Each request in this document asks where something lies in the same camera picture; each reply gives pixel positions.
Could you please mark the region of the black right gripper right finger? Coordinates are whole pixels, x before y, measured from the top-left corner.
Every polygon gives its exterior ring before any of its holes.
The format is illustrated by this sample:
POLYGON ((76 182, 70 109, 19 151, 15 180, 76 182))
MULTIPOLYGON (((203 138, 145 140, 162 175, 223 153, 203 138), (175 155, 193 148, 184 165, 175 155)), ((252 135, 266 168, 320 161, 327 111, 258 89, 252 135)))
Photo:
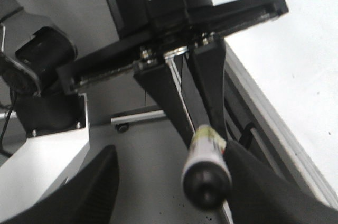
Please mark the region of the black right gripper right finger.
POLYGON ((337 210, 280 178, 236 141, 223 158, 232 176, 234 223, 337 223, 337 210))

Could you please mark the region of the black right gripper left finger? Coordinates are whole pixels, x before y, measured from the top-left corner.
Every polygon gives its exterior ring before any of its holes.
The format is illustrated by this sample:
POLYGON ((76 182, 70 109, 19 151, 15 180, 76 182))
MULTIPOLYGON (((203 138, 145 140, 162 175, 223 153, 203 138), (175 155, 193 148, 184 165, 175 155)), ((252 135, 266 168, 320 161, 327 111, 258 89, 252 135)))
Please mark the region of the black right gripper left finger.
POLYGON ((119 187, 115 145, 105 146, 64 186, 5 223, 109 223, 119 187))

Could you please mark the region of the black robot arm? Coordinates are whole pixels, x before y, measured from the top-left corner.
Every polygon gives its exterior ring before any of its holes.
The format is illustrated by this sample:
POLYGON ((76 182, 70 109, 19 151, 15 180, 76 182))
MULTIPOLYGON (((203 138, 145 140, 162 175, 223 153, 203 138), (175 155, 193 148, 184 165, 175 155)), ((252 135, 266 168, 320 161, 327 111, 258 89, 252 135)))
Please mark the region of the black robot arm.
POLYGON ((226 63, 224 38, 286 14, 285 0, 107 0, 119 41, 82 59, 49 19, 1 2, 1 76, 26 131, 70 128, 78 90, 131 70, 191 152, 183 190, 194 206, 227 201, 235 223, 337 223, 336 209, 249 152, 267 132, 226 63))

